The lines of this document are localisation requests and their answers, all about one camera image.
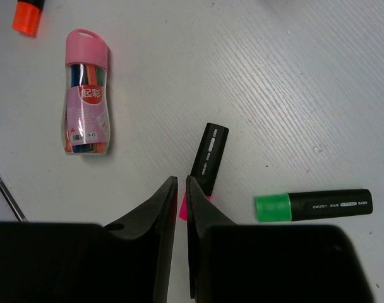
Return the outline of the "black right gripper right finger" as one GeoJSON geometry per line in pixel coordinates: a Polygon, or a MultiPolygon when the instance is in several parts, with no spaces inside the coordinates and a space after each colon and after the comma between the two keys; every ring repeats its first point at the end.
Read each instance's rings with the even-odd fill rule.
{"type": "Polygon", "coordinates": [[[238,225],[186,179],[196,302],[373,302],[354,246],[333,225],[238,225]]]}

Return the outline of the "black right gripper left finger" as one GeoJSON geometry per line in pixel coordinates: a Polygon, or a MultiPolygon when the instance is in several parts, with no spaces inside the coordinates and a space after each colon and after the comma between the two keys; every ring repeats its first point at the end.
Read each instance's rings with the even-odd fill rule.
{"type": "Polygon", "coordinates": [[[106,226],[0,222],[0,302],[165,302],[177,188],[106,226]]]}

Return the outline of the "pink cap highlighter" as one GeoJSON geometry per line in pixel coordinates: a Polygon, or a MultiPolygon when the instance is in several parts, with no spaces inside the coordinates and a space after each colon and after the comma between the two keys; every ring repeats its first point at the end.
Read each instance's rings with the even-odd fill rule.
{"type": "Polygon", "coordinates": [[[227,127],[207,123],[189,174],[208,199],[212,196],[228,134],[227,127]]]}

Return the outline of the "green cap highlighter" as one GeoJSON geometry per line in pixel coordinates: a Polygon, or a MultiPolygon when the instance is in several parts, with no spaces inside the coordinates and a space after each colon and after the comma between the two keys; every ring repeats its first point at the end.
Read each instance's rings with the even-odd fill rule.
{"type": "Polygon", "coordinates": [[[254,199],[261,223],[295,222],[369,215],[372,195],[367,189],[313,191],[260,196],[254,199]]]}

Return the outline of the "orange cap highlighter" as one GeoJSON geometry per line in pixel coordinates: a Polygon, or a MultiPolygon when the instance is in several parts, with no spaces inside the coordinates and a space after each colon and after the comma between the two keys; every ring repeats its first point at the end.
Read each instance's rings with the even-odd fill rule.
{"type": "Polygon", "coordinates": [[[34,37],[42,16],[45,0],[17,0],[12,29],[34,37]]]}

